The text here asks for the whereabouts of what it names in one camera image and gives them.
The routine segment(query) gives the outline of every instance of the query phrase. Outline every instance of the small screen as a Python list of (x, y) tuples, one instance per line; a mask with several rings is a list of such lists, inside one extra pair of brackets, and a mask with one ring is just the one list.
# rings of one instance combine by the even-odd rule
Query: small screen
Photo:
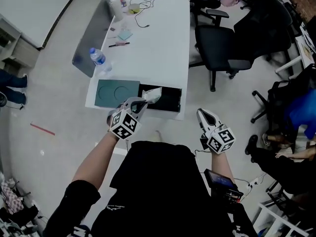
[(212, 172), (209, 172), (209, 174), (211, 175), (214, 183), (222, 184), (222, 185), (228, 186), (230, 188), (234, 188), (234, 184), (229, 178), (219, 176), (219, 175), (212, 173)]

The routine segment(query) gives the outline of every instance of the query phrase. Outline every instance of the black shirt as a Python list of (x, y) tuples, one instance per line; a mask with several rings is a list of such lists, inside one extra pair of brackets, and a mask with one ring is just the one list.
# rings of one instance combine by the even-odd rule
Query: black shirt
[[(95, 220), (93, 237), (133, 233), (233, 236), (234, 225), (223, 206), (209, 196), (195, 156), (185, 146), (133, 143), (110, 187), (117, 192)], [(72, 182), (43, 235), (67, 236), (99, 198), (92, 184)]]

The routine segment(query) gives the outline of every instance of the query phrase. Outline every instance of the jeans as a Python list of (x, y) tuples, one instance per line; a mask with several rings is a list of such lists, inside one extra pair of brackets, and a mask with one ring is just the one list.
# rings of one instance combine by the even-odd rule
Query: jeans
[(8, 101), (16, 104), (25, 104), (25, 95), (8, 87), (25, 88), (26, 86), (26, 77), (18, 78), (0, 69), (0, 92), (2, 92), (7, 97)]

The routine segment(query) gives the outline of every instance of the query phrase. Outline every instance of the green mat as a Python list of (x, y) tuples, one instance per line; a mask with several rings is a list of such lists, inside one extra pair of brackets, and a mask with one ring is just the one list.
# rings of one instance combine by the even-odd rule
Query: green mat
[(99, 80), (94, 105), (116, 108), (129, 97), (137, 97), (139, 81)]

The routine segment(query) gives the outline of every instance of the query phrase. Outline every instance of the pen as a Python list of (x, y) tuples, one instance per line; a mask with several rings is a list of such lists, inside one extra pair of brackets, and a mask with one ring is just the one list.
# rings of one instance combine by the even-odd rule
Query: pen
[(112, 46), (119, 46), (119, 45), (126, 45), (126, 44), (129, 44), (129, 42), (122, 43), (122, 44), (109, 45), (109, 47), (112, 47)]

